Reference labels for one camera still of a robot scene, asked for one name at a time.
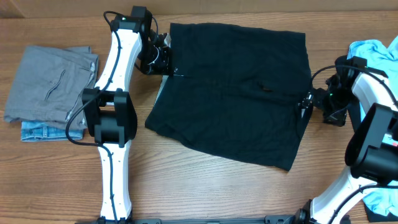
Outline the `black shorts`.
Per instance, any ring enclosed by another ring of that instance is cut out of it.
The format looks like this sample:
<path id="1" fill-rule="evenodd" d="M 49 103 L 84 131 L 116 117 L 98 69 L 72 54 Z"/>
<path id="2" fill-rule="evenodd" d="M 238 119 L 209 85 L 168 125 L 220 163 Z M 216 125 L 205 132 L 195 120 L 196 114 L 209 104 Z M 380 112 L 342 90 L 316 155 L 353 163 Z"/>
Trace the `black shorts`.
<path id="1" fill-rule="evenodd" d="M 290 170 L 311 109 L 306 35 L 229 24 L 170 26 L 172 68 L 145 126 L 214 156 Z"/>

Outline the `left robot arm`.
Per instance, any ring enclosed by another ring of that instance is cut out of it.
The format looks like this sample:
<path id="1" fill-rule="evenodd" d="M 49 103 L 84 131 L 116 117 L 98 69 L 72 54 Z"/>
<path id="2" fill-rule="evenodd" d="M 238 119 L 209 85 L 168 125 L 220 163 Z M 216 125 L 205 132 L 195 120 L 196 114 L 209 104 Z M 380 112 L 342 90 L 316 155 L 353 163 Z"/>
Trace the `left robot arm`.
<path id="1" fill-rule="evenodd" d="M 134 6 L 109 22 L 112 44 L 94 88 L 83 90 L 83 111 L 89 134 L 99 150 L 103 203 L 97 223 L 132 223 L 129 196 L 129 150 L 137 133 L 137 114 L 129 94 L 136 61 L 146 75 L 171 75 L 168 33 L 152 30 L 152 13 Z"/>

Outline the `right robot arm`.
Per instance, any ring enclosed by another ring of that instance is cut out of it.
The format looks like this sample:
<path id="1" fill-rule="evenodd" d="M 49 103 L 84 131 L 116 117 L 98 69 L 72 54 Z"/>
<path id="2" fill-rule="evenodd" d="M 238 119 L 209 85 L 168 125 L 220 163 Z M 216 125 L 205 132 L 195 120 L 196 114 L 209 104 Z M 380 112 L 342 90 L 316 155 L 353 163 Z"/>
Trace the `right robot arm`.
<path id="1" fill-rule="evenodd" d="M 350 108 L 354 134 L 345 152 L 345 168 L 319 196 L 289 218 L 290 223 L 349 223 L 347 213 L 377 189 L 392 189 L 397 180 L 397 99 L 389 77 L 361 57 L 341 56 L 328 88 L 311 88 L 304 103 L 322 110 L 324 123 L 343 126 Z"/>

